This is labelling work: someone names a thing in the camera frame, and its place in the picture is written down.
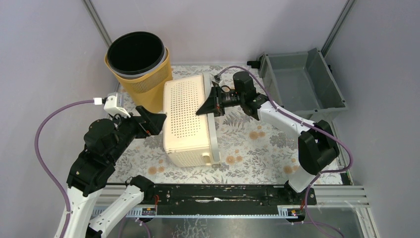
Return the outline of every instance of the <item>patterned mat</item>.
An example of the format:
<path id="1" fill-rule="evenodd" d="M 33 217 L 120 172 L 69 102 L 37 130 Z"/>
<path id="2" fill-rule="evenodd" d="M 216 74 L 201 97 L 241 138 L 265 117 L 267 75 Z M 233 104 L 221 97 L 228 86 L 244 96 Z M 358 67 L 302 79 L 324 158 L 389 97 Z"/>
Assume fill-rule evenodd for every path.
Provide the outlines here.
<path id="1" fill-rule="evenodd" d="M 256 69 L 244 66 L 256 76 Z M 173 66 L 173 79 L 209 72 L 217 74 L 224 66 Z M 232 76 L 239 69 L 222 75 L 223 84 L 233 87 Z M 257 91 L 262 89 L 255 83 Z M 136 105 L 123 88 L 124 107 L 135 115 Z M 283 184 L 299 167 L 297 141 L 272 125 L 255 120 L 240 107 L 226 109 L 215 118 L 221 153 L 220 165 L 176 167 L 163 150 L 162 134 L 134 140 L 116 163 L 109 182 L 124 182 L 130 176 L 143 175 L 155 183 L 233 183 Z M 326 169 L 338 169 L 334 161 Z M 324 174 L 317 184 L 342 184 L 339 174 Z"/>

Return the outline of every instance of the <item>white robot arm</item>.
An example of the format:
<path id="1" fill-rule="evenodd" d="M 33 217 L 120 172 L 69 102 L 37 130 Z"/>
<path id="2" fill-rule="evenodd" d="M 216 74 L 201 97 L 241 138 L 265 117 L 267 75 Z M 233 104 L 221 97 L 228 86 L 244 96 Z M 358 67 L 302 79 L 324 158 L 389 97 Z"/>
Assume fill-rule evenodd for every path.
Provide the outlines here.
<path id="1" fill-rule="evenodd" d="M 135 138 L 146 138 L 160 133 L 164 114 L 153 114 L 141 106 L 136 107 L 140 116 L 127 113 L 122 107 L 122 95 L 111 93 L 106 99 L 95 98 L 96 105 L 105 104 L 104 109 L 112 117 L 96 120 L 85 134 L 85 148 L 72 165 L 67 178 L 67 196 L 71 215 L 65 238 L 105 238 L 112 228 L 146 197 L 151 199 L 153 183 L 142 177 L 133 178 L 124 193 L 104 212 L 90 220 L 92 211 L 115 171 L 115 162 Z M 65 224 L 64 210 L 55 238 L 59 238 Z"/>
<path id="2" fill-rule="evenodd" d="M 269 123 L 289 136 L 297 137 L 301 166 L 286 182 L 284 190 L 287 198 L 299 203 L 305 188 L 339 154 L 334 141 L 304 124 L 332 134 L 329 124 L 300 118 L 280 106 L 274 108 L 267 96 L 256 93 L 247 72 L 238 72 L 233 79 L 235 90 L 224 92 L 221 89 L 223 86 L 215 85 L 197 114 L 214 113 L 215 117 L 223 116 L 225 107 L 240 105 L 245 114 Z M 166 119 L 166 115 L 150 113 L 141 106 L 136 107 L 141 116 L 135 117 L 123 109 L 122 102 L 122 96 L 118 93 L 109 94 L 107 99 L 95 99 L 95 104 L 105 103 L 104 109 L 112 120 L 100 119 L 89 126 L 84 136 L 85 149 L 70 169 L 67 194 L 71 216 L 65 238 L 105 238 L 130 209 L 143 200 L 150 201 L 154 195 L 154 184 L 137 176 L 111 206 L 90 220 L 94 205 L 108 178 L 115 171 L 115 162 L 121 154 L 135 138 L 159 134 Z M 286 115 L 298 118 L 302 123 L 296 123 Z M 55 238 L 60 236 L 66 215 L 64 211 Z"/>
<path id="3" fill-rule="evenodd" d="M 332 135 L 330 125 L 323 120 L 314 122 L 301 118 L 279 105 L 274 108 L 267 96 L 257 93 L 252 78 L 245 71 L 235 73 L 233 83 L 235 89 L 229 89 L 229 92 L 222 90 L 225 86 L 214 85 L 209 98 L 197 110 L 197 114 L 213 113 L 215 117 L 218 117 L 225 114 L 224 109 L 227 107 L 241 106 L 245 114 L 269 123 L 287 135 L 297 138 L 300 167 L 285 186 L 290 187 L 296 194 L 301 193 L 318 173 L 339 155 L 335 141 L 305 125 L 317 127 Z M 297 123 L 286 115 L 299 119 L 301 123 Z"/>

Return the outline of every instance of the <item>gray plastic tray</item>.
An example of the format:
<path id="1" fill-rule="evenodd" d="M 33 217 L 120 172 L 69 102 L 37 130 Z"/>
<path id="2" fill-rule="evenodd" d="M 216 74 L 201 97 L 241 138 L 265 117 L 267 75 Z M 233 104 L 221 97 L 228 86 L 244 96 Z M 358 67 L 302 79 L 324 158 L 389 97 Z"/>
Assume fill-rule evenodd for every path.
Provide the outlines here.
<path id="1" fill-rule="evenodd" d="M 333 120 L 347 110 L 337 84 L 317 48 L 262 55 L 259 76 L 274 101 L 305 119 Z"/>

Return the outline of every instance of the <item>white cable clip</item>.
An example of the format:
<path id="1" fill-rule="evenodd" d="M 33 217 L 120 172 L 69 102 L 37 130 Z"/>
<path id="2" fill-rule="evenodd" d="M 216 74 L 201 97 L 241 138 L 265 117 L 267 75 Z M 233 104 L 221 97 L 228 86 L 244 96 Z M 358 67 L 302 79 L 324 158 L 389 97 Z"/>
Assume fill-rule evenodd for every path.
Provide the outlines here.
<path id="1" fill-rule="evenodd" d="M 102 98 L 93 98 L 94 105 L 102 105 Z"/>

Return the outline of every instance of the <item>perforated basket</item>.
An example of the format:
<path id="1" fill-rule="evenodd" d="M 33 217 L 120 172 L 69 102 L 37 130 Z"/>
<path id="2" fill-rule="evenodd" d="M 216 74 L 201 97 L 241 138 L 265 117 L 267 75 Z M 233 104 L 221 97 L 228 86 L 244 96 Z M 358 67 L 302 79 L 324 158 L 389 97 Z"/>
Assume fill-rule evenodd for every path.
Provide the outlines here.
<path id="1" fill-rule="evenodd" d="M 163 146 L 179 167 L 220 163 L 213 114 L 196 115 L 210 81 L 203 75 L 169 81 L 164 87 Z"/>

